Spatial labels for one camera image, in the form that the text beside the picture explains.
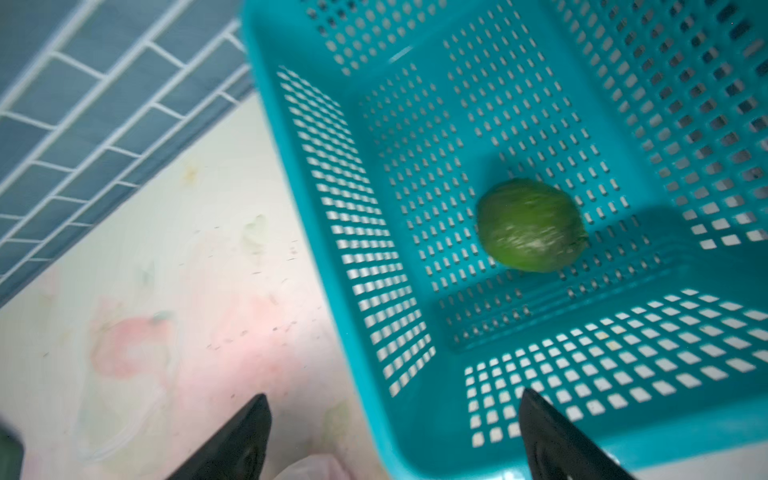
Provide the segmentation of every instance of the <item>white plastic bag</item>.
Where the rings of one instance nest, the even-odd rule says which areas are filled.
[[[333,455],[310,455],[283,470],[275,480],[352,480]]]

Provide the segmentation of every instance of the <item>floor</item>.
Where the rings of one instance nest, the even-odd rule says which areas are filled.
[[[258,392],[262,478],[315,452],[387,478],[265,121],[246,99],[0,310],[0,422],[25,480],[165,478]],[[764,478],[767,452],[637,476]]]

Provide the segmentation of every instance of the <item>green fruit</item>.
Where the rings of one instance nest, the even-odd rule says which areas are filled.
[[[516,178],[496,185],[477,210],[480,243],[511,268],[553,272],[576,261],[587,247],[576,203],[542,182]]]

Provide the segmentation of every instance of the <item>blue tile wall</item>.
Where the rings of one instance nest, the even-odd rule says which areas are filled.
[[[71,184],[61,191],[63,197],[90,200],[106,182],[117,178],[135,159],[116,151],[107,150],[88,165]]]
[[[229,42],[219,45],[189,77],[163,97],[161,103],[187,114],[243,63],[243,52]]]
[[[77,3],[78,0],[0,2],[0,91],[13,83]]]
[[[179,119],[150,108],[143,117],[114,143],[116,147],[143,154],[154,142],[169,131]]]
[[[0,2],[0,305],[254,90],[239,10]]]
[[[26,215],[67,177],[66,172],[30,165],[0,195],[0,213]]]
[[[195,0],[157,44],[188,61],[239,12],[240,0]]]
[[[24,223],[22,228],[16,232],[14,238],[43,240],[74,212],[78,211],[80,206],[81,204],[71,201],[50,199],[42,210]]]
[[[87,58],[89,67],[106,72],[172,3],[106,0],[62,51],[73,58]]]
[[[83,112],[40,160],[62,167],[77,167],[177,70],[178,67],[154,51],[142,51],[125,73]]]
[[[0,117],[0,177],[12,172],[47,133],[42,128]]]
[[[56,125],[95,84],[92,75],[52,58],[13,104],[13,111]]]
[[[131,170],[125,176],[125,180],[133,184],[144,184],[163,167],[168,165],[178,152],[188,147],[216,120],[227,113],[232,106],[229,101],[223,98],[216,98],[203,111],[195,115],[192,121],[184,125],[177,135],[174,135],[173,138],[162,144],[145,161]]]
[[[32,242],[5,242],[0,245],[0,274],[8,272],[33,248],[35,243]]]

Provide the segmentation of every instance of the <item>turquoise plastic basket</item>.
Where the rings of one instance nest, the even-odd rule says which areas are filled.
[[[768,4],[249,0],[266,112],[393,478],[517,478],[544,395],[630,470],[768,438]],[[557,273],[475,232],[568,192]]]

